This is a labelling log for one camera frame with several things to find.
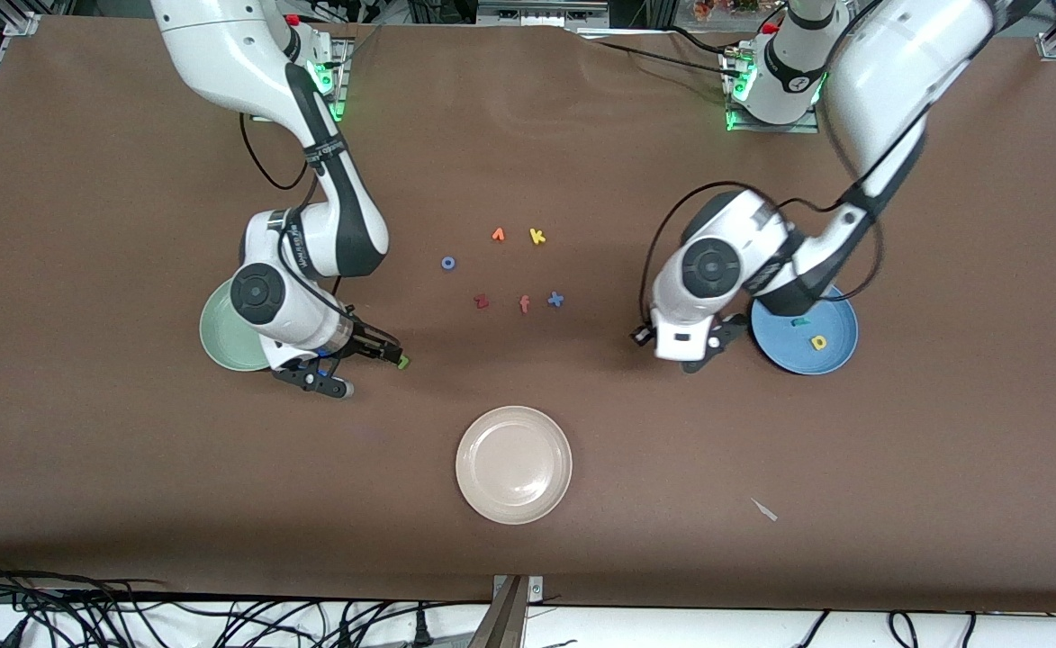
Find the silver aluminium rail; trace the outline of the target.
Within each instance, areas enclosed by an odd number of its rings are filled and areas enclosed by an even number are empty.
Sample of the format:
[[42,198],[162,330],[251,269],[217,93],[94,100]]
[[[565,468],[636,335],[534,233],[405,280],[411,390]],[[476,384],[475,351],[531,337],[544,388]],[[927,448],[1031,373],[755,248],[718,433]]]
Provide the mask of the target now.
[[607,0],[477,0],[475,24],[609,28]]

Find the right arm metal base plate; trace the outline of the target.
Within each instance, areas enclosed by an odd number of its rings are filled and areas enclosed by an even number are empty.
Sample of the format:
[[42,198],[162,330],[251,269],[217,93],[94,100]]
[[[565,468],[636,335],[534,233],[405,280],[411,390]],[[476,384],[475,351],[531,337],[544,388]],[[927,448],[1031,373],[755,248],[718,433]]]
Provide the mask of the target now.
[[347,106],[347,92],[355,40],[317,37],[309,60],[312,78],[323,102],[329,107],[331,119],[341,122]]

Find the brown table cover mat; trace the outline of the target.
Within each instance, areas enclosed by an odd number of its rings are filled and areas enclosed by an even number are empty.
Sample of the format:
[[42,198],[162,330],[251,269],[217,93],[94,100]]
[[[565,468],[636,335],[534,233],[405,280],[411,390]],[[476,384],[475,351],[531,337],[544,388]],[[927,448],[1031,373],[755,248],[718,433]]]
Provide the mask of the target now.
[[[411,362],[352,358],[342,401],[203,352],[248,218],[305,188],[266,184],[157,25],[50,16],[12,41],[6,569],[231,595],[479,601],[523,573],[565,604],[1056,611],[1056,63],[1032,41],[992,41],[935,106],[853,300],[857,350],[808,378],[747,339],[685,374],[629,332],[677,201],[717,180],[835,201],[850,180],[826,140],[725,131],[701,71],[560,28],[384,26],[350,76],[342,129],[392,244],[339,294]],[[467,427],[510,405],[573,451],[533,525],[485,519],[456,484]]]

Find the silver clamp bracket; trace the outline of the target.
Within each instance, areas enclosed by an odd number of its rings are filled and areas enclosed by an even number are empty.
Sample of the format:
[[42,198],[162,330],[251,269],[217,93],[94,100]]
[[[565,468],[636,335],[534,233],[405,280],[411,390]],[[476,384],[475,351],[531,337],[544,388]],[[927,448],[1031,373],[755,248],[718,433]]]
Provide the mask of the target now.
[[[499,595],[499,590],[504,585],[504,582],[508,582],[510,575],[499,574],[495,575],[493,578],[493,591],[492,599],[495,601],[496,596]],[[527,591],[527,601],[530,604],[539,604],[544,601],[544,579],[540,575],[527,575],[527,577],[522,578],[525,583],[525,590]]]

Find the beige plate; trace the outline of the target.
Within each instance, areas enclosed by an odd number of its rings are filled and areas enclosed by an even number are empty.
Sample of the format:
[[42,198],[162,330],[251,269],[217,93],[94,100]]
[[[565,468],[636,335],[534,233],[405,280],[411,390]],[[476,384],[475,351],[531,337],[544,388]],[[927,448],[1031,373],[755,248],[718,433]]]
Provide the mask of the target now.
[[572,446],[544,411],[486,411],[459,439],[456,484],[465,503],[495,525],[533,525],[548,516],[572,477]]

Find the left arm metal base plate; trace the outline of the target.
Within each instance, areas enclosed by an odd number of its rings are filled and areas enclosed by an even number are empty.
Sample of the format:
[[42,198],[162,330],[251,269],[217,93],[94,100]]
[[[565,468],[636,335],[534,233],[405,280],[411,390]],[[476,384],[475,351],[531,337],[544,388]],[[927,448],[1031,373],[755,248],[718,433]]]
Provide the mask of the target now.
[[792,123],[768,123],[754,118],[742,104],[725,108],[727,131],[754,131],[763,134],[818,134],[819,123],[815,108],[808,107],[798,121]]

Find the green plate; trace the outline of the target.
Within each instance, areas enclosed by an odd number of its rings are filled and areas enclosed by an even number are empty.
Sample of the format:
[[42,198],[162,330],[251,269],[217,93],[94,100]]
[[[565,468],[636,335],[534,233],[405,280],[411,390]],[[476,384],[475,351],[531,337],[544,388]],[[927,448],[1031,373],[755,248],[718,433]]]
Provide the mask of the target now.
[[199,320],[200,345],[216,365],[230,371],[263,371],[269,362],[260,336],[235,312],[231,279],[220,284],[203,306]]

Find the blue plate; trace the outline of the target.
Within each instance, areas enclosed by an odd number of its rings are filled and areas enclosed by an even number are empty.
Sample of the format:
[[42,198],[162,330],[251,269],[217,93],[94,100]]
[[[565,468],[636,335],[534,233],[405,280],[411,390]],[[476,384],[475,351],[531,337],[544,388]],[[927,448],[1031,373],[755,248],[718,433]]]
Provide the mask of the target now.
[[[830,374],[847,365],[860,343],[860,323],[852,304],[831,286],[826,300],[802,316],[770,313],[759,301],[750,310],[750,330],[754,343],[780,369],[793,374]],[[805,327],[792,327],[790,322],[807,317]],[[824,336],[827,349],[815,350],[810,345],[813,336]]]

